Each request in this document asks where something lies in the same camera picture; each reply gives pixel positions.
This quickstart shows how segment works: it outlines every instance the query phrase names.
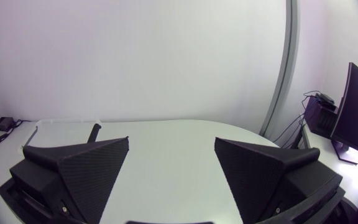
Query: textured black plastic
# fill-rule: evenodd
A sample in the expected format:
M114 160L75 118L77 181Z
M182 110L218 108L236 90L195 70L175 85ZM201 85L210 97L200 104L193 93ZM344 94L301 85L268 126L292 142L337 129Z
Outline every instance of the textured black plastic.
M215 152L244 223L258 221L284 173L319 156L319 149L280 149L219 138Z
M128 138L74 146L25 146L26 159L58 172L87 223L99 223L129 150Z

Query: desk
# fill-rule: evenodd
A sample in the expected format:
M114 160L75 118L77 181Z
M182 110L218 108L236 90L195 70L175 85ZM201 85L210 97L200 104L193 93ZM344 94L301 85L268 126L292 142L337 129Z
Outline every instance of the desk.
M84 143L93 123L43 124L30 145ZM276 146L242 128L210 121L102 123L97 141L129 136L122 165L101 223L212 221L242 223L214 152L215 137ZM21 145L35 123L24 123L0 144L0 186L24 157ZM0 196L0 223L19 223Z
M343 176L340 186L346 191L345 198L358 208L358 165L340 161L331 144L331 140L314 134L310 131L307 124L301 130L301 135L307 147L317 147L320 149L319 161ZM352 153L358 159L358 151Z

